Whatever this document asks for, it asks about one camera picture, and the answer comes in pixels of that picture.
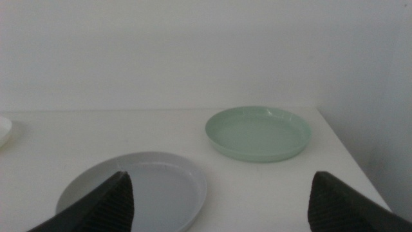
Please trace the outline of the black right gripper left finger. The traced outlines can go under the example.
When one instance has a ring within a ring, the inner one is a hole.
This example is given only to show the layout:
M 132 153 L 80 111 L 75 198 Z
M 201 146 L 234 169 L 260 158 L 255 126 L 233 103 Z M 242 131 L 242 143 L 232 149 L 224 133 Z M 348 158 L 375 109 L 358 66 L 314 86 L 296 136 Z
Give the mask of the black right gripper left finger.
M 131 177 L 126 171 L 118 171 L 80 200 L 30 231 L 130 232 L 134 214 Z

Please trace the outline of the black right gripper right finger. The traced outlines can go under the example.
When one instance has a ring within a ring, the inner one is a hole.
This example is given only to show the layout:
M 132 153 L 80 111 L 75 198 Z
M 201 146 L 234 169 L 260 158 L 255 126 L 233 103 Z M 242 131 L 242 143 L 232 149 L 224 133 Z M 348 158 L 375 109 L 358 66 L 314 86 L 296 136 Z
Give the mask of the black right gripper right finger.
M 411 232 L 410 222 L 327 171 L 318 171 L 313 177 L 307 217 L 310 229 L 316 232 Z

